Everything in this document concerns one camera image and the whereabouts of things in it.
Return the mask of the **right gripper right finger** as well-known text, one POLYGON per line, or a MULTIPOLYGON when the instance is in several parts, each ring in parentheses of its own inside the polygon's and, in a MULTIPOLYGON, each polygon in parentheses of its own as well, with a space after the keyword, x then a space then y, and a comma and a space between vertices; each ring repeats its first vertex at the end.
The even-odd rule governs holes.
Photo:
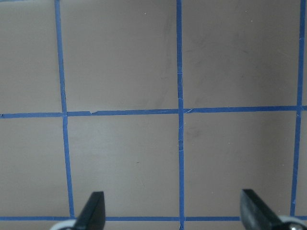
POLYGON ((288 224, 252 190, 240 192, 240 220, 246 230, 287 230, 288 224))

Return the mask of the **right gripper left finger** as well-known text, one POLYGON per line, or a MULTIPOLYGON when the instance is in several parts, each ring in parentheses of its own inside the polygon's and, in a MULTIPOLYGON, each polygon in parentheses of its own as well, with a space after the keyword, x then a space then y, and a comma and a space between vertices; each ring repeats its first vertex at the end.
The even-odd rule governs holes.
POLYGON ((74 230, 103 230, 106 223, 104 192, 92 192, 79 217, 74 230))

